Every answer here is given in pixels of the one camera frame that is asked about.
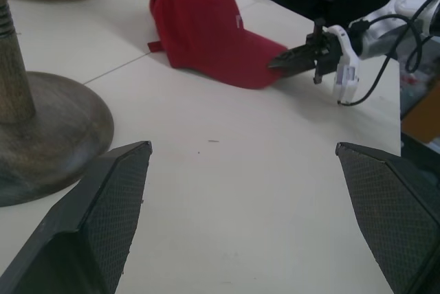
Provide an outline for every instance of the cap brim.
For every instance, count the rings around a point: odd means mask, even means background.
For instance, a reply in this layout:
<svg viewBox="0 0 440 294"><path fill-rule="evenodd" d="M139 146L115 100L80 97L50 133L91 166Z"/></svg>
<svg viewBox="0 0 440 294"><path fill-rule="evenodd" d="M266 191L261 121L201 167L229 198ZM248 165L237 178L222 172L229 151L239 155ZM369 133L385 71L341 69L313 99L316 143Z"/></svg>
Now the cap brim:
<svg viewBox="0 0 440 294"><path fill-rule="evenodd" d="M269 62L287 48L255 33L244 31L241 41L216 51L214 58L197 64L196 70L232 86L262 89L281 77Z"/></svg>

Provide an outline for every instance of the wooden pole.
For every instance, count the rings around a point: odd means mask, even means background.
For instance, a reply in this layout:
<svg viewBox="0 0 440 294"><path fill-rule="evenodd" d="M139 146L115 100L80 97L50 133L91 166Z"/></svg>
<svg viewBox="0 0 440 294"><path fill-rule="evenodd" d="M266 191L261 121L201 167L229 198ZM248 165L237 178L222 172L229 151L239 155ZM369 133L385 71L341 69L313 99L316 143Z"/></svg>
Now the wooden pole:
<svg viewBox="0 0 440 294"><path fill-rule="evenodd" d="M0 50L0 123L15 124L33 117L35 106L8 0L0 0Z"/></svg>

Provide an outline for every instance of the black panel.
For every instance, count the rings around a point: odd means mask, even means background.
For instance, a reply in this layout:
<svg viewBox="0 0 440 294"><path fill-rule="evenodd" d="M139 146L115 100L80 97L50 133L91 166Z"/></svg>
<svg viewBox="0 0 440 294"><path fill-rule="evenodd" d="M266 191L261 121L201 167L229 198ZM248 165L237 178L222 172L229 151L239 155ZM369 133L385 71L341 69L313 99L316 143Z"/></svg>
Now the black panel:
<svg viewBox="0 0 440 294"><path fill-rule="evenodd" d="M114 294L133 239L151 144L116 148L41 221L0 278L1 294Z"/></svg>
<svg viewBox="0 0 440 294"><path fill-rule="evenodd" d="M337 147L356 219L395 294L438 293L440 193L409 161Z"/></svg>

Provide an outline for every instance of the red baseball cap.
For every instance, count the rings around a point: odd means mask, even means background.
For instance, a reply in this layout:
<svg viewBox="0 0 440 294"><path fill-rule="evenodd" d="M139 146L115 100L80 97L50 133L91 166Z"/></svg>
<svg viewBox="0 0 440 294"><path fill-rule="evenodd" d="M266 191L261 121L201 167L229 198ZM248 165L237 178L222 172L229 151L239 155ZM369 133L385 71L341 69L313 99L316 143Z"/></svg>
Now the red baseball cap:
<svg viewBox="0 0 440 294"><path fill-rule="evenodd" d="M270 60L287 48L244 29L235 0L150 0L160 42L174 68L195 69L233 86L260 89L280 78Z"/></svg>

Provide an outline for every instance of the cap strap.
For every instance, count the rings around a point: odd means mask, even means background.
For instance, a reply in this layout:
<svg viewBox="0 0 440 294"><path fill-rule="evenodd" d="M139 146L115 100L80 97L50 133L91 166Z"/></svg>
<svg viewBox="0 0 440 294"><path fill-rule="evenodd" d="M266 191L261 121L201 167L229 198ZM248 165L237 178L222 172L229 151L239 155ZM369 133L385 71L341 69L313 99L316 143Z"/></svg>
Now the cap strap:
<svg viewBox="0 0 440 294"><path fill-rule="evenodd" d="M150 52L164 51L164 46L162 45L162 42L160 42L160 41L148 43L148 48L150 49Z"/></svg>

